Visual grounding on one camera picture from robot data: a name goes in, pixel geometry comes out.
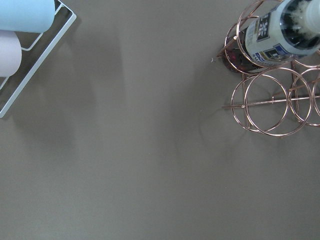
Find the tea bottle back left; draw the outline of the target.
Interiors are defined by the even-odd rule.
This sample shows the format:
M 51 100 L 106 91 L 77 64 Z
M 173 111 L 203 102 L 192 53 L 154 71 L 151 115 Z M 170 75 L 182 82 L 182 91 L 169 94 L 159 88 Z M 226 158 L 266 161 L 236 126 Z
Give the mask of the tea bottle back left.
M 222 55 L 233 72 L 278 67 L 307 57 L 320 48 L 320 2 L 284 0 L 237 34 Z

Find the pale pink cup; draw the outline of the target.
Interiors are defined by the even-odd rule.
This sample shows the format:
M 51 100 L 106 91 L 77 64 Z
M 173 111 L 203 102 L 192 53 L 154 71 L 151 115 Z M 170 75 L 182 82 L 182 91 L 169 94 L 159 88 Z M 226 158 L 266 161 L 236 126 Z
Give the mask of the pale pink cup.
M 20 41 L 14 31 L 0 31 L 0 76 L 15 74 L 22 61 Z

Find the light blue cup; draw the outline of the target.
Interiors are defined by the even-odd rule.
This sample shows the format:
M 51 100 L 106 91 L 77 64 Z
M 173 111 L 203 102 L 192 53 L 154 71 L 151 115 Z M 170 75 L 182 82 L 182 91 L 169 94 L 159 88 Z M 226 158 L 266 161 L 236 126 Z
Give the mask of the light blue cup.
M 43 33 L 53 24 L 55 11 L 53 0 L 2 0 L 0 29 Z

